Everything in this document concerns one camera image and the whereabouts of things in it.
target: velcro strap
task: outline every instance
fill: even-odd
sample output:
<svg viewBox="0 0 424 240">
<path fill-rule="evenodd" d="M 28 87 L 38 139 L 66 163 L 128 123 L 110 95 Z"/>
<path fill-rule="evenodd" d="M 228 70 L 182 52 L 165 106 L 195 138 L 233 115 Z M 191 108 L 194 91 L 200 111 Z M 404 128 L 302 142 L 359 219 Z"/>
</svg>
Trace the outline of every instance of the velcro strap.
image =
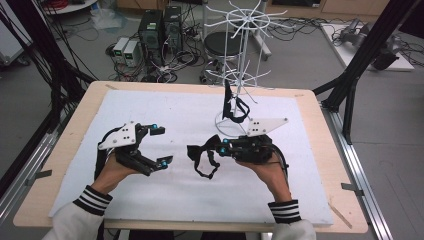
<svg viewBox="0 0 424 240">
<path fill-rule="evenodd" d="M 236 106 L 243 112 L 242 116 L 236 117 L 234 116 L 234 112 L 231 112 L 231 99 L 235 98 Z M 225 80 L 225 98 L 224 98 L 224 109 L 222 111 L 222 119 L 229 118 L 231 121 L 235 123 L 242 123 L 244 119 L 249 115 L 250 108 L 246 103 L 243 102 L 238 97 L 233 97 L 233 92 L 231 91 L 230 83 L 228 80 Z"/>
<path fill-rule="evenodd" d="M 195 145 L 187 146 L 187 155 L 192 161 L 194 161 L 194 170 L 200 176 L 208 178 L 208 179 L 212 179 L 215 172 L 218 171 L 220 164 L 214 160 L 213 150 L 215 149 L 215 145 L 219 143 L 221 143 L 221 139 L 219 138 L 218 135 L 214 135 L 208 141 L 206 141 L 205 145 L 203 146 L 195 146 Z M 214 169 L 212 170 L 210 174 L 204 174 L 200 170 L 198 170 L 198 167 L 200 164 L 200 157 L 202 156 L 202 153 L 204 151 L 207 151 L 209 163 L 211 166 L 214 167 Z"/>
</svg>

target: striped sleeve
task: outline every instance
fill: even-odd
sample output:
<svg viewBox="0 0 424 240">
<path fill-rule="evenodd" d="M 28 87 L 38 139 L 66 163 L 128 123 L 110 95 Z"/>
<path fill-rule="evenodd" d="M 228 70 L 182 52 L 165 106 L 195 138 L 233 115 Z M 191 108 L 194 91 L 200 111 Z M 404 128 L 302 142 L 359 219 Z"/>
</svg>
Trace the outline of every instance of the striped sleeve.
<svg viewBox="0 0 424 240">
<path fill-rule="evenodd" d="M 298 200 L 281 203 L 268 203 L 268 207 L 275 218 L 276 223 L 290 224 L 302 220 L 299 213 Z"/>
<path fill-rule="evenodd" d="M 112 196 L 103 195 L 87 185 L 73 203 L 91 214 L 103 216 L 110 201 Z"/>
</svg>

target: black metal pole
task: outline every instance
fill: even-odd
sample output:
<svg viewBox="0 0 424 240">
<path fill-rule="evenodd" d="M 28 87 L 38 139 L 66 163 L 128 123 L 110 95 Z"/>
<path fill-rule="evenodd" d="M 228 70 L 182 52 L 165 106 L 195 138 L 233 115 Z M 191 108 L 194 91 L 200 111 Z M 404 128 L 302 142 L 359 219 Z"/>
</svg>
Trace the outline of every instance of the black metal pole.
<svg viewBox="0 0 424 240">
<path fill-rule="evenodd" d="M 359 47 L 346 70 L 335 80 L 316 89 L 316 95 L 333 88 L 330 96 L 322 102 L 324 108 L 338 111 L 340 104 L 346 99 L 345 116 L 343 120 L 343 135 L 349 144 L 353 116 L 356 85 L 369 64 L 378 56 L 380 49 L 398 27 L 398 24 L 412 7 L 414 0 L 391 0 L 370 33 Z"/>
</svg>

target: white paper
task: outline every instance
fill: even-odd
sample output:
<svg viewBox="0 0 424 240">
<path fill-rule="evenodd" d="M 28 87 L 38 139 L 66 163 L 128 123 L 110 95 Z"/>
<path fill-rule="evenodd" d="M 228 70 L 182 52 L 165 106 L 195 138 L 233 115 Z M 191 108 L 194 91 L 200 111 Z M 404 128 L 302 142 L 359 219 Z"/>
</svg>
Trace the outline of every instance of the white paper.
<svg viewBox="0 0 424 240">
<path fill-rule="evenodd" d="M 302 218 L 316 225 L 333 224 L 295 99 L 254 97 L 255 104 L 247 96 L 242 98 L 250 106 L 252 118 L 289 119 L 288 124 L 268 135 L 290 165 L 292 195 L 299 199 Z M 253 171 L 215 154 L 221 167 L 209 180 L 194 171 L 194 162 L 187 156 L 187 145 L 203 145 L 218 133 L 215 117 L 222 111 L 223 99 L 223 94 L 109 91 L 67 170 L 50 216 L 92 183 L 97 143 L 106 132 L 135 121 L 166 128 L 163 135 L 143 139 L 142 154 L 151 159 L 173 155 L 174 160 L 168 169 L 150 177 L 132 175 L 121 182 L 111 193 L 114 199 L 106 218 L 273 223 L 267 206 L 273 197 Z M 212 167 L 206 154 L 201 161 L 199 169 L 209 174 Z"/>
</svg>

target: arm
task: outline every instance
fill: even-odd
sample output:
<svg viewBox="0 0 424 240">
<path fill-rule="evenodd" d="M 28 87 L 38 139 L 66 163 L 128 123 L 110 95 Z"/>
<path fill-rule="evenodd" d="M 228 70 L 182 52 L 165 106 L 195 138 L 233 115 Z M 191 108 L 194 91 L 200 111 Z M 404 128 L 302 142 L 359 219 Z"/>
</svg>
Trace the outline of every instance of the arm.
<svg viewBox="0 0 424 240">
<path fill-rule="evenodd" d="M 316 239 L 312 224 L 300 217 L 298 200 L 292 199 L 277 155 L 273 154 L 267 163 L 261 165 L 237 163 L 252 169 L 274 196 L 274 202 L 268 204 L 276 222 L 273 240 Z"/>
<path fill-rule="evenodd" d="M 43 240 L 96 239 L 104 211 L 112 201 L 109 192 L 134 173 L 137 172 L 117 163 L 115 154 L 112 153 L 93 184 L 87 186 L 78 199 L 56 212 L 53 216 L 53 228 Z"/>
</svg>

